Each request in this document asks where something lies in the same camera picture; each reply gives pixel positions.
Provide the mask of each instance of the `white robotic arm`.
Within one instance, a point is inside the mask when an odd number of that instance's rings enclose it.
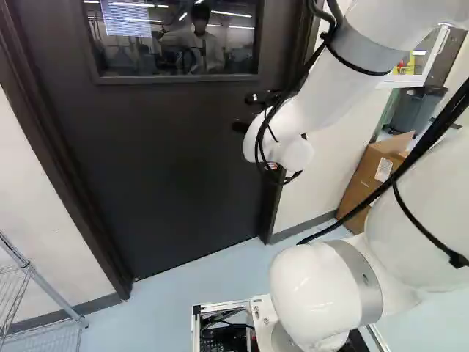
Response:
[[[330,46],[310,70],[301,91],[270,121],[279,142],[266,133],[269,161],[289,171],[304,169],[313,156],[302,133],[324,128],[383,79],[358,72],[391,70],[439,23],[467,28],[466,0],[359,0],[348,9]],[[254,161],[264,117],[251,124],[244,153]],[[402,198],[438,240],[469,257],[462,220],[468,203],[469,134],[444,141],[401,179]],[[446,182],[446,175],[454,179]],[[414,307],[418,292],[453,290],[469,283],[469,268],[451,266],[402,213],[388,191],[372,208],[365,234],[347,241],[296,246],[280,253],[270,269],[270,294],[278,319],[303,351],[338,349],[350,329]]]
[[[330,46],[356,67],[386,72],[439,23],[467,28],[469,4],[464,0],[354,1]],[[314,151],[300,135],[334,124],[382,80],[383,76],[363,74],[344,65],[325,49],[301,91],[270,121],[279,143],[269,133],[264,134],[267,160],[291,172],[304,169]],[[255,160],[255,141],[263,119],[260,114],[245,135],[243,151],[251,162]]]

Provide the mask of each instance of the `door window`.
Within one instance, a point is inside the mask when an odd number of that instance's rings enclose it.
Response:
[[[84,0],[101,77],[256,74],[259,0]]]

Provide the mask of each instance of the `door frame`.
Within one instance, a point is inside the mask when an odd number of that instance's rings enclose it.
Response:
[[[67,144],[56,112],[27,48],[15,0],[0,0],[0,84],[23,132],[45,173],[75,222],[89,249],[122,300],[130,298],[133,277]],[[287,60],[284,84],[303,66],[311,17],[306,1],[298,6],[291,28],[292,56]],[[281,186],[265,186],[258,218],[258,235],[268,243],[272,235]]]

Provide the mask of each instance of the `cable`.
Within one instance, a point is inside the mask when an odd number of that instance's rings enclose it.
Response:
[[[315,0],[307,0],[309,12],[313,16],[317,16],[322,20],[329,22],[329,33],[333,33],[334,29],[336,28],[336,19],[329,13],[322,11],[317,5]]]
[[[267,119],[267,104],[265,104],[265,107],[264,107],[264,120],[265,119]],[[270,128],[269,124],[267,124],[267,128],[269,129],[270,135],[272,136],[273,140],[278,143],[278,139],[276,135],[273,133],[272,128]]]
[[[409,156],[406,157],[402,165],[377,189],[373,191],[364,201],[353,208],[350,212],[345,214],[337,222],[329,227],[314,233],[313,235],[305,237],[297,244],[306,244],[315,238],[321,237],[350,220],[353,216],[360,213],[371,202],[381,196],[387,191],[394,182],[396,182],[424,153],[429,150],[432,145],[451,127],[456,119],[463,113],[469,105],[469,78],[462,84],[462,86],[453,95],[450,101],[446,104],[445,108],[439,113],[437,119],[430,125],[426,133],[418,141],[417,145],[412,149]]]
[[[303,66],[303,69],[298,73],[297,77],[290,82],[289,86],[287,87],[286,90],[284,90],[279,99],[276,101],[276,103],[272,106],[272,109],[269,111],[267,116],[264,118],[262,121],[262,124],[259,127],[259,131],[257,132],[256,136],[256,141],[254,143],[254,148],[255,148],[255,153],[254,157],[256,159],[256,166],[259,172],[261,172],[262,175],[265,175],[266,178],[277,185],[286,185],[290,182],[292,182],[295,178],[297,178],[300,174],[301,171],[295,172],[293,176],[287,177],[283,183],[279,183],[278,180],[276,179],[276,176],[273,174],[273,170],[270,168],[267,158],[264,153],[264,145],[262,143],[264,139],[264,133],[267,130],[267,127],[269,126],[270,121],[273,119],[275,116],[276,112],[280,109],[280,107],[284,104],[284,102],[287,100],[289,97],[291,91],[296,88],[296,86],[301,82],[304,76],[306,76],[309,73],[309,69],[313,66],[313,64],[316,62],[317,58],[319,55],[322,53],[324,50],[325,43],[322,43],[321,46],[311,55],[311,58],[307,61],[307,63]]]
[[[308,0],[308,9],[311,12],[311,15],[317,16],[318,18],[321,18],[327,22],[329,22],[329,32],[328,35],[329,37],[332,36],[334,29],[336,28],[336,20],[334,17],[324,11],[322,11],[317,5],[315,0]],[[319,55],[322,53],[326,46],[326,43],[323,42],[319,48],[311,55],[311,58],[305,63],[305,65],[302,67],[302,70],[297,74],[297,76],[289,83],[287,88],[281,93],[280,97],[278,100],[273,104],[272,109],[269,111],[267,114],[267,110],[264,112],[264,121],[262,121],[262,124],[259,127],[259,130],[256,135],[256,141],[254,143],[254,157],[256,159],[256,167],[261,173],[261,175],[265,176],[267,181],[276,184],[278,186],[285,186],[286,184],[292,182],[294,179],[296,179],[298,176],[301,175],[303,171],[298,171],[295,172],[291,177],[286,177],[282,182],[278,181],[278,175],[274,172],[274,170],[270,167],[267,158],[265,156],[264,152],[264,145],[263,145],[263,140],[264,140],[264,135],[265,131],[269,130],[270,135],[273,137],[273,140],[276,142],[279,142],[277,137],[275,136],[274,132],[272,131],[272,128],[270,127],[270,121],[273,119],[277,111],[281,108],[281,106],[285,103],[285,101],[290,97],[291,93],[298,87],[298,85],[301,83],[301,81],[309,74],[309,70],[313,66],[313,64],[316,62],[317,58]],[[259,160],[259,154],[261,155],[262,163]]]
[[[402,211],[409,218],[410,222],[417,227],[417,229],[436,246],[439,250],[444,252],[449,257],[449,262],[456,269],[462,268],[463,266],[469,266],[469,261],[462,254],[453,251],[451,248],[448,248],[444,243],[438,240],[432,233],[425,228],[425,226],[417,220],[417,218],[410,212],[409,208],[406,206],[404,201],[399,194],[399,189],[397,188],[397,183],[393,182],[393,191],[394,196],[396,197],[397,204],[401,207]]]
[[[332,15],[336,19],[336,29],[340,28],[344,23],[344,15],[342,15],[342,11],[340,10],[339,4],[337,4],[337,0],[328,0],[328,5]]]
[[[225,323],[226,325],[238,326],[238,327],[243,327],[244,326],[246,328],[255,330],[255,328],[252,325],[248,325],[248,324],[244,324],[244,323],[230,323],[229,321],[226,321],[226,320],[214,320],[211,325],[213,325],[215,323]]]

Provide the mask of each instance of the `white wall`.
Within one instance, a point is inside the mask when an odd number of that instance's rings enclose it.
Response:
[[[438,107],[435,109],[435,115],[437,115],[448,103],[453,94],[461,87],[461,84],[469,77],[469,36],[461,45],[456,60],[454,61],[451,72],[445,81],[444,86],[449,88],[448,93],[441,100]],[[466,109],[457,120],[459,125],[469,126],[469,109]]]
[[[343,13],[350,3],[339,0]],[[318,33],[327,29],[328,24],[321,21]],[[376,89],[335,125],[308,133],[316,154],[303,174],[284,187],[274,234],[337,209],[390,94],[391,89]]]
[[[0,89],[0,229],[72,304],[114,293]],[[0,249],[0,261],[9,257]],[[60,308],[30,282],[16,320]]]

